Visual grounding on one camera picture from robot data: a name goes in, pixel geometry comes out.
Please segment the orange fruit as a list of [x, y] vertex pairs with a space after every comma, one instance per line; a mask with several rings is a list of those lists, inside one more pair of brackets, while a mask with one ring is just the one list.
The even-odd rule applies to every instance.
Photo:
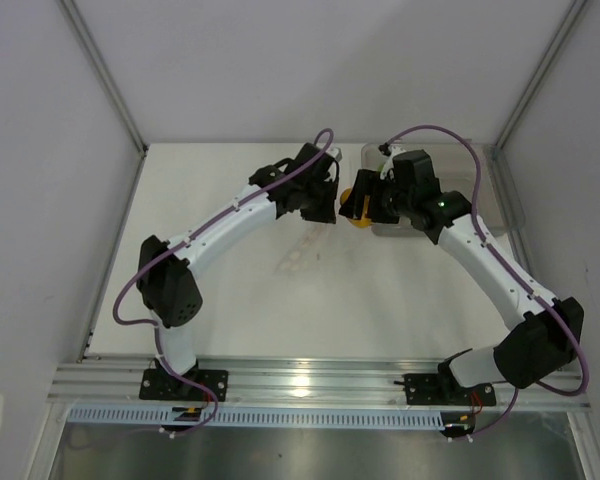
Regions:
[[[351, 188], [347, 188], [341, 193], [340, 198], [339, 198], [340, 206], [343, 206], [345, 204], [345, 202], [348, 200], [348, 198], [351, 194], [351, 191], [352, 191]], [[367, 210], [368, 210], [368, 200], [369, 200], [368, 197], [366, 197], [364, 200], [363, 215], [361, 218], [359, 218], [359, 219], [347, 218], [347, 220], [353, 226], [355, 226], [357, 228], [364, 229], [364, 228], [369, 228], [372, 225], [372, 220], [366, 216]]]

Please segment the clear zip top bag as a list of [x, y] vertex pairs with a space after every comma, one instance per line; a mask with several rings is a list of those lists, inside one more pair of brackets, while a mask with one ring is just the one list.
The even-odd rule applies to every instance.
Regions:
[[347, 221], [338, 224], [311, 224], [280, 256], [273, 272], [281, 276], [299, 276], [333, 269], [350, 268], [358, 261], [370, 228], [358, 228]]

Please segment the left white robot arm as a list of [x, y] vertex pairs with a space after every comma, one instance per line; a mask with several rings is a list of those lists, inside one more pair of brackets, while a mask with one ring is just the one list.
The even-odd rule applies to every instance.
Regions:
[[204, 271], [256, 229], [298, 211], [303, 220], [333, 224], [342, 154], [337, 147], [304, 144], [293, 158], [256, 170], [226, 207], [185, 233], [141, 245], [136, 288], [157, 323], [156, 350], [167, 369], [162, 388], [177, 400], [196, 390], [198, 364], [193, 318], [203, 306], [198, 286]]

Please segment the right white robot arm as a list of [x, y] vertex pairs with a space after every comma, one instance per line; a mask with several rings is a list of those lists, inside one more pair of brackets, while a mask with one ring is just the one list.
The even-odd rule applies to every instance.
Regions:
[[525, 389], [577, 360], [584, 321], [580, 303], [559, 299], [512, 260], [473, 203], [457, 190], [443, 190], [425, 151], [387, 147], [384, 152], [381, 169], [357, 172], [340, 215], [385, 225], [409, 220], [465, 269], [508, 330], [498, 344], [460, 352], [440, 364], [438, 395], [455, 404], [480, 384]]

